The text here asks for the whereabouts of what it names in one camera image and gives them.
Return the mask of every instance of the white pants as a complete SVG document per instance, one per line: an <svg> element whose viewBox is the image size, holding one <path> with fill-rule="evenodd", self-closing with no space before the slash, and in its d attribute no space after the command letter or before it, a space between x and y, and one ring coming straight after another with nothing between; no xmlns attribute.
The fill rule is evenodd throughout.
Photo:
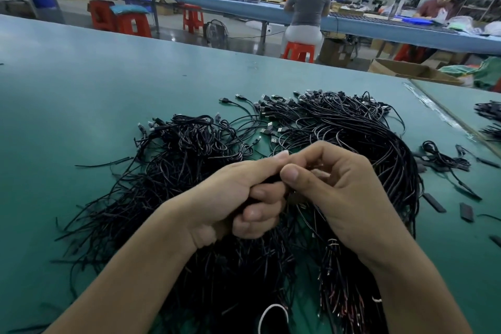
<svg viewBox="0 0 501 334"><path fill-rule="evenodd" d="M320 27L314 27L312 25L289 25L285 30L284 37L282 38L282 51L280 54L284 54L285 47L289 41L298 42L300 44L314 45L314 59L316 59L320 53L320 49L322 49L324 37L320 32Z"/></svg>

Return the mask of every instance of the woman in gray shirt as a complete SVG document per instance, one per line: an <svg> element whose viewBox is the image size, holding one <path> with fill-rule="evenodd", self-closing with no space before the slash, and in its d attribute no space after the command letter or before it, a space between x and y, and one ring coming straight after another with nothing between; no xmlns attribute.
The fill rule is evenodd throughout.
<svg viewBox="0 0 501 334"><path fill-rule="evenodd" d="M292 22L282 39L282 57L287 42L315 46L315 58L320 53L324 38L320 20L329 14L331 0L287 0L284 11L293 12Z"/></svg>

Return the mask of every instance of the clear tape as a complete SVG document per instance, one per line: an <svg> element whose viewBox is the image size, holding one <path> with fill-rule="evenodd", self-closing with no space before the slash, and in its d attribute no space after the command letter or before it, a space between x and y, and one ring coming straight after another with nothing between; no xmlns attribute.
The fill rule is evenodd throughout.
<svg viewBox="0 0 501 334"><path fill-rule="evenodd" d="M416 91L416 89L414 87L412 87L410 84L408 84L406 82L403 82L403 84L426 107L428 107L429 109L435 111L438 114L438 116L440 117L440 119L442 121L446 122L449 126L451 126L453 128L456 128L456 129L460 130L461 132L463 132L466 135L466 137L468 139L470 139L471 141L475 141L475 138L474 138L474 136L472 134L470 134L468 131L466 131L458 122L456 122L456 120L454 118L452 118L452 116L450 116L449 114L445 113L440 107L438 107L437 104L434 101L432 101L430 98L428 98L427 95L425 95L424 93L420 93L420 92Z"/></svg>

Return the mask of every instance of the right hand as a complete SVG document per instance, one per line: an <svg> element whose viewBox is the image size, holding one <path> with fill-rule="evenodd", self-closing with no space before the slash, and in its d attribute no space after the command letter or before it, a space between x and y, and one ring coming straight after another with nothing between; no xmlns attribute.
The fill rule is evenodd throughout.
<svg viewBox="0 0 501 334"><path fill-rule="evenodd" d="M290 155L280 177L322 210L341 242L367 267L388 265L412 245L366 157L317 141Z"/></svg>

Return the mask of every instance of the white wire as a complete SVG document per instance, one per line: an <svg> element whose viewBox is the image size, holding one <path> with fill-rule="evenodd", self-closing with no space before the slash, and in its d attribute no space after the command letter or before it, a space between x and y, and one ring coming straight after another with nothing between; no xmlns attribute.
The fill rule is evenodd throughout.
<svg viewBox="0 0 501 334"><path fill-rule="evenodd" d="M289 313L287 313L287 309L285 309L285 307L283 307L282 305L278 304L278 303L274 303L270 306L268 306L266 308L266 310L264 311L263 315L261 316L260 320L259 320L259 325L258 325L258 334L261 334L261 324L263 323L263 318L265 318L266 316L266 313L268 313L268 311L272 308L272 307L281 307L284 312L285 312L285 318L287 318L287 323L289 323Z"/></svg>

